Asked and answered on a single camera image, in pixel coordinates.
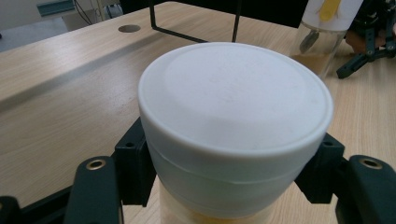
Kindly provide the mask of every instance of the light wood surface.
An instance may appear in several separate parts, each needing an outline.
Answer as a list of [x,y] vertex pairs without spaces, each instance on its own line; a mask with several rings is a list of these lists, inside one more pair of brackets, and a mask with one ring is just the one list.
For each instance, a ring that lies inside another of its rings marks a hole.
[[[178,3],[156,7],[160,26],[208,41],[231,41],[234,16]],[[122,25],[141,27],[121,33]],[[241,18],[237,42],[287,54],[296,30]],[[172,49],[195,44],[149,26],[143,9],[0,53],[0,195],[25,206],[70,186],[77,166],[110,155],[139,117],[144,69]],[[368,63],[346,79],[335,70],[351,58],[342,43],[325,78],[334,100],[328,131],[345,157],[367,155],[396,167],[396,62]],[[270,223],[336,223],[332,204],[310,204],[290,188]],[[160,223],[158,182],[148,207],[125,206],[126,223]]]

